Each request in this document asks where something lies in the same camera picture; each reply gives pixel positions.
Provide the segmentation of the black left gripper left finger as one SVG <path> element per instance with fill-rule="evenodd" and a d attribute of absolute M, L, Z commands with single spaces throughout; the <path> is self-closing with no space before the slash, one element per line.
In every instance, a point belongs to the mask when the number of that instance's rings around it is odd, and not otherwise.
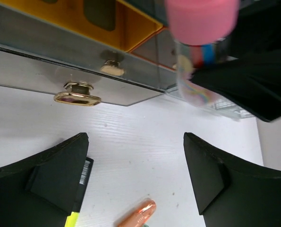
<path fill-rule="evenodd" d="M 79 133 L 0 167 L 0 227 L 63 227 L 71 215 L 89 140 Z"/>

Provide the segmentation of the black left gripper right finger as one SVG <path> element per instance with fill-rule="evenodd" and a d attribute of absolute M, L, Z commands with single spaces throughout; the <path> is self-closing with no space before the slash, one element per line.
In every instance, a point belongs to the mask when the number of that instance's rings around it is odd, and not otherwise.
<path fill-rule="evenodd" d="M 208 227 L 281 227 L 281 171 L 225 152 L 193 133 L 184 151 L 198 212 Z"/>

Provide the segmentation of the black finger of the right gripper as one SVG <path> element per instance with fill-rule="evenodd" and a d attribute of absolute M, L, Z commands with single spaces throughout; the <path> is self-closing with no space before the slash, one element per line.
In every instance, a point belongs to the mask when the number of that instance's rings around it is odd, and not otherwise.
<path fill-rule="evenodd" d="M 264 122 L 281 117 L 281 0 L 241 9 L 232 31 L 234 60 L 196 70 L 191 81 Z"/>

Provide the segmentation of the colourful pen bundle pouch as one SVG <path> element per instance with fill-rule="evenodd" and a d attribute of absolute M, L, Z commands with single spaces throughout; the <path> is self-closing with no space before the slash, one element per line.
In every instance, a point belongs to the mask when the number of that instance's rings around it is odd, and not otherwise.
<path fill-rule="evenodd" d="M 167 0 L 170 32 L 175 41 L 179 94 L 193 106 L 206 107 L 221 96 L 191 82 L 196 69 L 227 60 L 229 35 L 236 25 L 238 0 Z"/>

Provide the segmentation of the orange translucent capsule tube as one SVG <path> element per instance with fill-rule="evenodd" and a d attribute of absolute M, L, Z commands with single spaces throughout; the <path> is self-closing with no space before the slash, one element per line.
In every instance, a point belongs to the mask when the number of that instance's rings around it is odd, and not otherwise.
<path fill-rule="evenodd" d="M 155 201 L 152 199 L 146 199 L 120 219 L 116 224 L 116 227 L 142 227 L 155 213 L 155 211 Z"/>

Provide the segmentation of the teal drawer organizer box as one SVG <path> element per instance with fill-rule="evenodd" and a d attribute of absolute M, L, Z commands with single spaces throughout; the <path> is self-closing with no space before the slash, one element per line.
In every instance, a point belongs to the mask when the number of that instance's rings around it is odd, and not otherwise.
<path fill-rule="evenodd" d="M 0 86 L 70 105 L 179 98 L 161 0 L 0 0 Z"/>

